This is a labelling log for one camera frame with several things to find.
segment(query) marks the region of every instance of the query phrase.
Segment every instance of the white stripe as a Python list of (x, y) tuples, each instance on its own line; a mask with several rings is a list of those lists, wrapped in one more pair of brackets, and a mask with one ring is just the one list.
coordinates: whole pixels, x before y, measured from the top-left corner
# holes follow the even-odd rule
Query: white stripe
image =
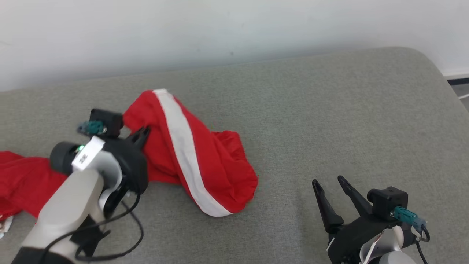
[(158, 98), (165, 113), (166, 124), (171, 141), (173, 142), (174, 152), (189, 187), (190, 194), (200, 209), (207, 215), (213, 217), (230, 215), (231, 212), (219, 204), (205, 189), (202, 176), (200, 175), (192, 130), (181, 107), (166, 89), (154, 90), (153, 93)]

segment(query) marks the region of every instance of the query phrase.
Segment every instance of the red cloth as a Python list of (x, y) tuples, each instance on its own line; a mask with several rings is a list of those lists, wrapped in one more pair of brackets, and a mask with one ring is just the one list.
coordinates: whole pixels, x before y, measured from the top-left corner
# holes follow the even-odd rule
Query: red cloth
[(46, 158), (0, 152), (0, 221), (25, 210), (38, 217), (67, 177), (54, 172)]
[(238, 133), (210, 132), (165, 89), (146, 91), (124, 113), (132, 132), (150, 126), (143, 152), (149, 180), (182, 184), (214, 217), (244, 209), (257, 188)]

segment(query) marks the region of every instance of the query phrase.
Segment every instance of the gray tabletop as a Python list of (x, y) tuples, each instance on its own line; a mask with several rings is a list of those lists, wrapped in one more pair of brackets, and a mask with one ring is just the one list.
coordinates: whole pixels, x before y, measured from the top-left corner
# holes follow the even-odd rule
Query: gray tabletop
[[(406, 48), (212, 69), (97, 79), (2, 93), (0, 149), (48, 156), (93, 107), (124, 111), (166, 88), (213, 130), (239, 132), (259, 189), (235, 215), (205, 215), (180, 186), (150, 183), (136, 209), (142, 244), (111, 263), (329, 263), (311, 181), (346, 222), (358, 214), (337, 182), (362, 194), (394, 186), (427, 219), (431, 263), (469, 259), (469, 113), (437, 68)], [(35, 219), (15, 218), (0, 240), (9, 263)], [(130, 218), (111, 225), (97, 254), (138, 239)], [(415, 246), (404, 249), (421, 263)]]

